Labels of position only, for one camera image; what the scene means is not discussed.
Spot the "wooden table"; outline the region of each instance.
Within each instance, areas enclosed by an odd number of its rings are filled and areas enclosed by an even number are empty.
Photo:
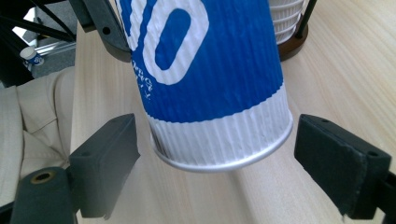
[[[396,2],[320,0],[309,36],[282,63],[294,128],[273,155],[220,174],[179,171],[149,141],[132,66],[111,57],[96,32],[78,28],[72,149],[109,119],[135,113],[137,161],[106,223],[343,223],[293,158],[302,113],[329,119],[396,157]],[[390,170],[396,173],[396,163]],[[375,220],[345,223],[380,223]],[[80,223],[105,223],[102,218]]]

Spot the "blue paper cup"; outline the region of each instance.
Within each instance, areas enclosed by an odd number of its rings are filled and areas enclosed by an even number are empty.
[[[292,127],[267,1],[119,0],[155,151],[194,172],[270,155]]]
[[[44,62],[44,59],[41,57],[39,53],[37,53],[37,51],[35,51],[35,47],[33,46],[23,49],[20,53],[20,56],[28,63],[34,65],[41,65]]]

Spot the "stack of cups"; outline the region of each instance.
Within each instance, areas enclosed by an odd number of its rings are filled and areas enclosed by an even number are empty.
[[[269,0],[269,5],[276,43],[279,45],[289,40],[294,34],[301,17],[304,0]]]
[[[267,1],[117,5],[162,160],[186,171],[230,171],[287,139],[292,116]]]

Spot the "light wood surface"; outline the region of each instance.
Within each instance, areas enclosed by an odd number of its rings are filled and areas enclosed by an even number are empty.
[[[80,223],[343,223],[293,158],[298,117],[329,119],[396,158],[396,2],[319,0],[302,51],[282,63],[294,128],[273,155],[220,174],[179,171],[149,141],[132,66],[78,28],[72,149],[109,119],[135,113],[141,158],[110,220]],[[396,173],[396,163],[390,169]],[[374,220],[345,223],[380,223]]]

